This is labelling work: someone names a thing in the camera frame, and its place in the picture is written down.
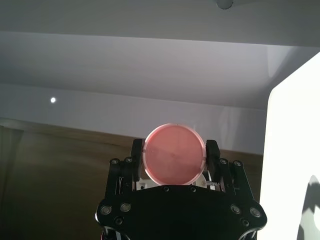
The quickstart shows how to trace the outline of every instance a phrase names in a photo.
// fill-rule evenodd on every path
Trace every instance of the white panel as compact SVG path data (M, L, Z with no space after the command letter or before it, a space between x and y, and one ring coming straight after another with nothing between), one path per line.
M311 213L315 208L315 219L320 220L319 66L320 53L271 92L260 196L268 223L259 240L296 240L300 223L305 240L320 239L320 222ZM308 186L317 191L302 215Z
M263 110L6 84L0 117L142 138L180 123L222 149L256 154L263 153L266 124Z

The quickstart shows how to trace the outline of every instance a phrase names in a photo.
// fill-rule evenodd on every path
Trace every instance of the pink petri dish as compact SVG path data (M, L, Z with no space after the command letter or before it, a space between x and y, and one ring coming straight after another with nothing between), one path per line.
M153 130L142 150L144 170L159 185L190 185L203 172L206 147L192 128L167 123Z

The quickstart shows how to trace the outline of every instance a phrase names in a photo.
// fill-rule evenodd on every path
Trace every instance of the wooden floor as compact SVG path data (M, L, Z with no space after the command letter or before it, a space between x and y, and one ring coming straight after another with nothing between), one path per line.
M129 156L132 140L0 119L0 239L100 239L94 214L109 159ZM221 156L244 162L259 200L262 156L225 150Z

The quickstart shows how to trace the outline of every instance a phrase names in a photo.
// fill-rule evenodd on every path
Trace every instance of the bright light spot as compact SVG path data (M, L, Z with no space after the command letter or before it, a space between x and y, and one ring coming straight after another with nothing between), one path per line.
M316 205L314 208L314 224L316 228L320 231L320 208Z

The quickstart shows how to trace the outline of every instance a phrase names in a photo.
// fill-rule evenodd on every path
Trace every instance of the white component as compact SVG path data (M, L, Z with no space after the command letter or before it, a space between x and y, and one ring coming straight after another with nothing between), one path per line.
M198 179L192 184L198 187L206 188L207 187L207 181L203 174L201 174ZM158 187L159 185L156 184L151 179L142 179L140 178L140 181L136 183L136 190L142 190L142 189L149 189L153 187Z

